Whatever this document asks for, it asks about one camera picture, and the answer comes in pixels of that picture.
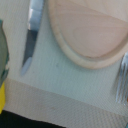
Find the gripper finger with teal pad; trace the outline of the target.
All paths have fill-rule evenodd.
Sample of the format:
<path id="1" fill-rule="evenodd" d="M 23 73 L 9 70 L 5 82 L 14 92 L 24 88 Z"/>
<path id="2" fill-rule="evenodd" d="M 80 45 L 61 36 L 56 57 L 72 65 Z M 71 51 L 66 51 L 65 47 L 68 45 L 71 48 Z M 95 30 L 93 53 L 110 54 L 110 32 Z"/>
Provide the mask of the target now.
<path id="1" fill-rule="evenodd" d="M 0 20 L 0 87 L 8 75 L 6 65 L 9 62 L 9 51 L 6 36 L 3 30 L 3 21 Z"/>

